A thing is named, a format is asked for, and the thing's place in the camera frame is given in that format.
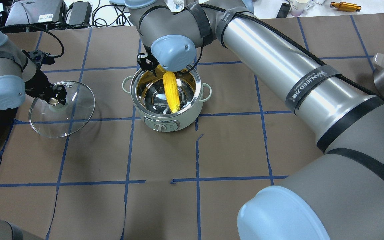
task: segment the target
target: electronic device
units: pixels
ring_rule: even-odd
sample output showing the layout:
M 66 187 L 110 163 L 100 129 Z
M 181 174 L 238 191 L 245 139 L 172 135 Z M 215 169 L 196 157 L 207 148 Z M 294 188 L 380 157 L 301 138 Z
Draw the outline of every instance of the electronic device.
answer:
M 69 25 L 82 23 L 90 23 L 91 5 L 89 2 L 73 3 L 72 11 L 70 12 Z
M 279 8 L 279 12 L 278 12 L 278 15 L 276 15 L 276 18 L 286 18 L 288 15 L 288 12 L 290 11 L 290 8 L 291 8 L 291 4 L 283 3 Z
M 63 22 L 65 10 L 63 0 L 16 0 L 13 1 L 6 25 Z

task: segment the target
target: brown table surface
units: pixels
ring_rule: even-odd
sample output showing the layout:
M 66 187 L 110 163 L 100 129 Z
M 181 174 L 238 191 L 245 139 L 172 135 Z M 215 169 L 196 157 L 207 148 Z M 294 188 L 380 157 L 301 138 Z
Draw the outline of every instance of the brown table surface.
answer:
M 370 59 L 384 53 L 384 14 L 265 21 L 374 89 Z M 137 118 L 121 89 L 143 51 L 134 27 L 54 34 L 66 52 L 43 71 L 51 82 L 88 85 L 96 111 L 79 132 L 49 139 L 27 124 L 32 98 L 19 108 L 0 141 L 0 219 L 26 231 L 120 239 L 125 218 L 126 240 L 237 240 L 239 208 L 322 155 L 311 130 L 217 41 L 197 67 L 212 98 L 195 124 L 160 133 Z M 9 37 L 26 50 L 61 50 L 45 33 Z

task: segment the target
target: black cable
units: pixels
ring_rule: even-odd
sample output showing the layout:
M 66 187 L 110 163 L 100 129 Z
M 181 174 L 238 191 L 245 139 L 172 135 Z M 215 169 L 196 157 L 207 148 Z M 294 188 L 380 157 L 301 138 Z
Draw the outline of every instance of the black cable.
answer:
M 123 11 L 121 12 L 121 14 L 118 15 L 117 18 L 116 18 L 111 24 L 108 24 L 107 21 L 104 20 L 104 19 L 102 19 L 102 18 L 97 18 L 97 19 L 95 19 L 97 12 L 98 12 L 100 9 L 105 8 L 105 7 L 108 7 L 108 6 L 116 7 L 116 6 L 118 6 L 118 5 L 108 4 L 108 5 L 100 6 L 100 7 L 98 7 L 97 9 L 95 9 L 95 11 L 94 11 L 93 14 L 92 14 L 92 23 L 93 23 L 94 25 L 100 25 L 100 26 L 108 27 L 108 26 L 111 26 L 112 24 L 114 24 L 115 22 L 117 22 L 117 21 L 119 20 L 119 18 L 125 19 L 125 20 L 124 20 L 124 23 L 125 23 L 125 21 L 128 21 L 127 17 L 125 16 L 125 12 L 124 12 L 125 7 L 124 7 Z M 102 20 L 102 21 L 105 22 L 105 24 L 98 23 L 97 20 Z
M 92 24 L 95 24 L 95 23 L 94 23 L 94 16 L 96 15 L 97 9 L 99 8 L 99 6 L 100 6 L 100 2 L 101 2 L 101 1 L 102 1 L 102 0 L 99 0 L 99 3 L 97 4 L 96 9 L 94 9 L 93 12 L 91 13 L 91 23 L 92 23 Z
M 126 13 L 130 13 L 130 12 L 124 12 L 125 11 L 125 8 L 126 8 L 126 6 L 124 6 L 124 8 L 122 9 L 122 14 L 125 16 L 125 14 Z M 130 26 L 132 26 L 132 24 L 130 23 L 130 20 L 128 20 L 128 17 L 126 16 L 125 17 L 125 20 L 127 21 L 127 23 L 130 25 Z
M 201 4 L 201 7 L 203 8 L 209 8 L 209 9 L 213 9 L 213 10 L 216 10 L 216 11 L 219 11 L 219 12 L 225 12 L 226 9 L 222 9 L 222 8 L 219 8 L 219 7 L 216 7 L 216 6 L 212 6 L 212 5 L 208 5 L 208 4 Z M 244 18 L 244 19 L 248 19 L 248 20 L 251 20 L 253 22 L 256 22 L 264 27 L 266 27 L 267 29 L 271 30 L 272 32 L 274 32 L 275 34 L 277 34 L 278 36 L 282 37 L 283 39 L 285 39 L 287 42 L 289 42 L 290 44 L 292 44 L 293 46 L 297 47 L 301 52 L 305 53 L 308 57 L 310 57 L 312 60 L 314 60 L 315 62 L 317 62 L 319 65 L 323 66 L 323 65 L 327 65 L 324 61 L 322 61 L 320 58 L 318 58 L 317 56 L 315 56 L 313 53 L 309 52 L 307 49 L 305 49 L 304 47 L 302 47 L 300 44 L 298 44 L 297 42 L 295 42 L 293 39 L 289 38 L 288 36 L 284 35 L 282 32 L 279 32 L 276 28 L 272 27 L 271 25 L 263 22 L 262 20 L 259 20 L 257 18 L 254 18 L 254 17 L 251 17 L 251 16 L 248 16 L 248 15 L 244 15 L 244 14 L 241 14 L 241 13 L 235 13 L 235 16 L 236 17 L 240 17 L 240 18 Z M 375 96 L 378 96 L 380 97 L 383 101 L 384 101 L 384 97 L 382 97 L 380 94 L 377 94 L 377 93 L 374 93 L 373 91 L 365 88 L 364 86 L 361 86 L 359 85 L 358 83 L 348 79 L 347 77 L 343 76 L 343 75 L 339 75 L 338 78 L 344 82 L 346 82 L 347 84 L 359 89 L 360 91 L 368 94 L 368 95 L 375 95 Z
M 31 22 L 29 21 L 28 12 L 26 11 L 25 6 L 23 6 L 23 4 L 19 0 L 14 0 L 14 1 L 18 2 L 23 7 L 23 10 L 25 10 L 25 13 L 26 13 L 26 18 L 28 19 L 28 24 L 31 24 Z
M 67 23 L 66 21 L 67 21 L 67 17 L 68 17 L 68 15 L 69 15 L 69 13 L 71 13 L 72 12 L 72 9 L 68 9 L 67 11 L 66 11 L 66 15 L 64 16 L 64 20 L 63 20 L 63 22 L 64 23 Z
M 61 53 L 59 55 L 53 56 L 53 58 L 60 58 L 61 56 L 63 56 L 63 54 L 64 54 L 63 43 L 60 41 L 60 39 L 56 35 L 52 34 L 51 32 L 44 30 L 40 27 L 29 25 L 29 24 L 14 24 L 14 25 L 2 26 L 2 27 L 0 27 L 0 30 L 12 28 L 12 27 L 22 27 L 22 28 L 23 27 L 30 27 L 30 28 L 33 28 L 33 29 L 36 29 L 36 30 L 50 34 L 52 37 L 54 37 L 60 43 L 60 47 L 61 47 Z
M 186 72 L 182 72 L 182 71 L 178 71 L 177 73 L 178 74 L 187 74 L 187 73 L 190 73 L 197 65 L 198 65 L 198 62 L 201 60 L 201 57 L 202 57 L 202 49 L 203 47 L 201 47 L 201 52 L 199 53 L 199 58 L 196 60 L 195 64 L 193 64 L 193 66 L 187 70 Z
M 102 27 L 102 26 L 97 26 L 97 25 L 92 25 L 92 24 L 89 24 L 88 22 L 82 22 L 81 24 L 72 24 L 72 25 L 69 25 L 67 23 L 61 23 L 61 22 L 57 22 L 54 24 L 54 26 L 56 26 L 55 29 L 52 29 L 52 30 L 65 30 L 65 29 L 79 29 L 79 28 L 83 28 L 83 27 Z
M 117 25 L 120 25 L 120 24 L 121 24 L 121 21 L 119 21 L 119 13 L 118 13 L 118 9 L 117 9 L 116 6 L 115 6 L 113 9 L 115 9 L 116 15 L 118 16 L 118 17 L 116 18 L 116 24 L 117 24 Z

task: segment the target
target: pot handle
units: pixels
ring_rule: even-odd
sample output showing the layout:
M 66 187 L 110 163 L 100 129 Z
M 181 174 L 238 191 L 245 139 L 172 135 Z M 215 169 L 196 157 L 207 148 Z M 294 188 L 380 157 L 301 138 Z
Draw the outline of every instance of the pot handle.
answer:
M 208 97 L 206 99 L 201 99 L 199 100 L 199 102 L 207 102 L 210 99 L 211 95 L 213 94 L 213 90 L 211 89 L 210 85 L 208 85 L 207 83 L 202 83 L 202 86 L 207 87 L 210 90 L 210 93 L 208 94 Z
M 377 53 L 374 55 L 372 62 L 378 70 L 382 70 L 384 68 L 384 54 Z
M 128 94 L 130 94 L 131 93 L 131 91 L 129 92 L 129 91 L 127 91 L 126 89 L 125 89 L 125 83 L 128 81 L 128 80 L 132 80 L 134 78 L 134 76 L 129 76 L 129 77 L 126 77 L 123 81 L 122 81 L 122 89 L 126 92 L 126 93 L 128 93 Z

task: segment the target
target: yellow corn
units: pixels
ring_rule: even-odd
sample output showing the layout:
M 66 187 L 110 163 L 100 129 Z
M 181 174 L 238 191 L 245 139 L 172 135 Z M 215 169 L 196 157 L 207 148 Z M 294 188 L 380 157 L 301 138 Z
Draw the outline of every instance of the yellow corn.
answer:
M 173 72 L 166 72 L 163 75 L 164 90 L 168 106 L 172 113 L 180 110 L 179 92 L 177 91 L 176 76 Z
M 167 70 L 165 70 L 161 65 L 158 65 L 157 68 L 161 70 L 161 72 L 166 73 Z

